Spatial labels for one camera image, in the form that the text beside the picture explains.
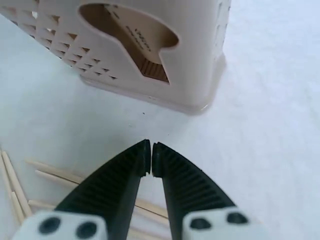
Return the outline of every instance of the screw hole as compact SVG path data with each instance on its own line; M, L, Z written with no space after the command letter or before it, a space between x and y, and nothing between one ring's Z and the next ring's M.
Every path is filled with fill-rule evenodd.
M60 226L61 220L58 217L50 217L44 220L40 227L39 232L44 235L54 233Z
M97 225L94 222L87 221L85 223L82 223L77 229L76 229L76 236L79 239L88 239L94 236L97 232Z

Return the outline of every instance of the wooden skewer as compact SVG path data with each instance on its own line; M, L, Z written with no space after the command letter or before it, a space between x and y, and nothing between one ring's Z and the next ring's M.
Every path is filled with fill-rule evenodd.
M37 208L41 208L41 209L53 210L56 208L55 205L48 204L48 203L38 201L38 200L29 200L28 204L32 207L37 207Z
M168 219L168 212L165 208L163 207L160 207L160 206L157 206L157 205L154 205L148 201L145 201L145 200L142 200L142 199L139 199L137 198L135 200L135 205L139 208L142 208L142 209L145 209L145 210L148 210L149 212L152 212L152 213L155 213L155 214L158 214L166 219Z
M145 210L144 208L141 208L141 207L138 207L136 206L133 211L139 215L142 215L148 219L151 219L159 224L162 224L162 225L165 225L167 227L170 226L169 224L169 221L167 218L163 217L163 216L160 216L160 215L157 215L157 214L154 214L153 212L151 211L148 211L148 210Z
M129 228L128 236L132 238L137 238L141 240L170 240L170 238L165 238L158 235L153 235L151 233L141 231L139 229L136 229L134 227Z
M11 183L10 183L10 180L9 180L9 177L8 177L8 173L7 173L7 170L6 170L4 159L3 159L2 155L1 155L1 150L0 150L0 168L1 168L1 174L2 174L4 185L5 185L5 189L6 189L7 193L8 193L9 198L11 198L11 193L12 193L13 190L11 188Z
M29 163L29 164L35 166L36 168L39 168L40 170L42 170L42 171L39 171L39 172L41 172L40 175L42 175L43 177L44 177L43 174L53 175L53 177L48 177L48 175L46 175L47 179L53 180L54 177L60 177L60 179L64 179L65 181L59 181L59 183L64 185L64 186L66 186L66 187L75 188L76 185L74 185L73 182L77 183L77 184L80 184L84 180L83 177L74 175L72 173L69 173L69 172L67 172L65 170L61 170L61 169L53 167L53 166L46 165L46 164L44 164L42 162L27 161L27 163ZM147 211L149 211L151 213L155 213L157 215L160 215L160 216L168 219L168 212L163 207L154 205L154 204L152 204L152 203L150 203L148 201L145 201L145 200L142 200L142 199L138 199L138 198L135 201L135 205L137 207L139 207L139 208L145 209L145 210L147 210Z
M38 161L25 161L25 162L30 164L30 165L35 166L36 169L38 169L38 170L40 170L42 172L45 172L45 173L48 173L48 174L52 174L52 175L56 175L56 176L58 176L60 178L69 180L69 181L77 183L77 184L80 184L84 180L83 177L76 176L76 175L74 175L74 174L72 174L70 172L67 172L65 170L56 168L54 166L46 165L46 164L44 164L42 162L38 162Z
M55 176L55 175L51 175L49 173L43 172L43 171L39 171L39 170L35 170L35 173L41 177L44 177L45 179L48 179L50 181L53 181L55 183L61 184L63 186L69 187L69 188L76 188L78 186L77 183L72 182L72 181L68 181L64 178Z
M13 207L14 207L15 213L18 217L19 223L20 223L20 225L22 225L22 223L25 220L25 216L22 211L21 205L19 203L18 197L14 191L11 192L11 199L12 199Z
M27 217L30 217L30 216L32 216L31 208L28 205L28 201L27 201L26 196L24 194L24 191L19 183L19 180L18 180L17 175L15 173L14 167L11 164L10 158L5 151L2 152L2 157L3 157L5 168L8 172L8 175L9 175L9 179L11 180L13 189L15 190L14 195L17 196L17 199L18 199L19 203L21 204L22 210L24 211L25 215Z

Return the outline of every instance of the white table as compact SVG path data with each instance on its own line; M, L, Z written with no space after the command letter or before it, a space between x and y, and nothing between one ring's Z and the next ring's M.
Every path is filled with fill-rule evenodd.
M273 239L319 239L319 8L315 0L233 1L227 68L199 116L84 85L0 16L0 144L27 197L58 203L70 190L36 176L25 159L88 175L150 139L203 169ZM16 226L0 184L3 239ZM165 206L162 183L150 176L138 196Z

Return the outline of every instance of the ridged texture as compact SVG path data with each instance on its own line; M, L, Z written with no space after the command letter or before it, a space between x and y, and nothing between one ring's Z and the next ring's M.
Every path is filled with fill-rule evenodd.
M153 145L152 174L162 178L174 240L181 239L188 213L235 205L201 169L162 143Z
M108 239L125 240L140 179L150 172L150 161L149 140L137 143L91 174L55 210L101 216Z

